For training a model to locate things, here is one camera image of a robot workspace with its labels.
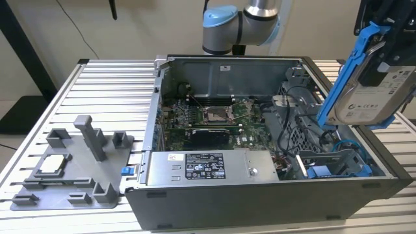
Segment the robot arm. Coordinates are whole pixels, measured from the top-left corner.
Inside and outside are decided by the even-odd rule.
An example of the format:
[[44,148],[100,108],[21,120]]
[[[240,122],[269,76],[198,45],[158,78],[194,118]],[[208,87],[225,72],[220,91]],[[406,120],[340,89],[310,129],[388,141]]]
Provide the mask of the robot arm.
[[276,0],[250,0],[242,11],[233,5],[210,7],[202,27],[206,54],[225,55],[233,45],[268,44],[278,31]]
[[318,112],[324,128],[385,128],[416,89],[416,1],[362,0],[356,45]]

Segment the gray plastic post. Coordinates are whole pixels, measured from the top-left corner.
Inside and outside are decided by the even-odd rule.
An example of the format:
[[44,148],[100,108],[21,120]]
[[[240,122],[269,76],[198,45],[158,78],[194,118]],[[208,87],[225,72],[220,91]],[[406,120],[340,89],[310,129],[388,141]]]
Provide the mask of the gray plastic post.
[[72,205],[77,204],[88,204],[90,203],[90,197],[86,193],[80,192],[80,193],[69,193],[66,200]]
[[16,194],[14,197],[12,198],[12,202],[17,206],[34,206],[36,201],[38,201],[38,197],[34,196],[34,194],[26,194],[26,195]]
[[46,136],[46,142],[52,148],[65,148],[62,139],[70,139],[70,136],[64,128],[53,128]]
[[126,149],[130,146],[128,135],[125,131],[116,131],[112,135],[112,143],[116,149]]
[[92,196],[98,203],[110,203],[117,198],[117,192],[114,191],[110,183],[108,184],[106,189],[104,190],[98,183],[93,188]]
[[84,136],[85,144],[90,149],[90,153],[96,158],[96,161],[104,161],[106,159],[101,141],[97,138],[96,131],[90,126],[92,117],[90,116],[77,116],[73,122],[74,127],[80,130]]

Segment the blue plastic bracket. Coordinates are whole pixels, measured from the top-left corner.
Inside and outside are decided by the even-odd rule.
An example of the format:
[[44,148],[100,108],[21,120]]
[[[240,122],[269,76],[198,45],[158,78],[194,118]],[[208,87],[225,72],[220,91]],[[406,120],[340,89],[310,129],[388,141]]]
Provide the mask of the blue plastic bracket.
[[[352,50],[352,53],[349,55],[348,61],[341,69],[340,75],[337,77],[337,80],[333,84],[333,87],[329,91],[329,94],[326,96],[326,99],[324,101],[322,107],[317,113],[317,123],[321,128],[324,129],[334,129],[336,127],[333,125],[326,125],[326,119],[328,119],[328,114],[330,112],[330,109],[334,106],[334,103],[338,99],[338,96],[342,92],[342,89],[345,87],[345,84],[348,83],[348,80],[352,76],[352,73],[356,69],[356,67],[362,63],[366,54],[366,45],[369,43],[370,37],[380,33],[385,34],[389,31],[390,27],[389,26],[378,26],[373,22],[369,23],[369,26],[364,28],[360,32],[354,48]],[[393,121],[393,116],[390,116],[381,124],[378,125],[369,125],[370,129],[377,129],[377,128],[385,128],[390,122]]]

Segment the motherboard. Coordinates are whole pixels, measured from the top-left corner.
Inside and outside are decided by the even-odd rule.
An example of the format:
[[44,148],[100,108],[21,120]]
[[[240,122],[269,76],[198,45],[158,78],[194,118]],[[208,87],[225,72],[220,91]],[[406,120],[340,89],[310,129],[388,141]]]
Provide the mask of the motherboard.
[[260,105],[253,98],[189,97],[162,107],[166,151],[274,151]]

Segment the white wall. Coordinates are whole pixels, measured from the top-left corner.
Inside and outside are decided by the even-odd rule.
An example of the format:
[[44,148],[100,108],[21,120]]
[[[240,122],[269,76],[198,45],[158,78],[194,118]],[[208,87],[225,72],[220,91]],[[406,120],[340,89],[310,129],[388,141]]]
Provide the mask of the white wall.
[[346,59],[360,0],[293,0],[278,55]]
[[34,82],[0,32],[0,101],[18,100],[25,95],[40,95]]
[[[202,53],[202,0],[60,0],[101,59],[154,59],[157,54]],[[9,0],[50,76],[61,84],[80,58],[94,58],[54,0]],[[246,0],[210,0],[210,5]],[[266,55],[268,47],[246,54]]]

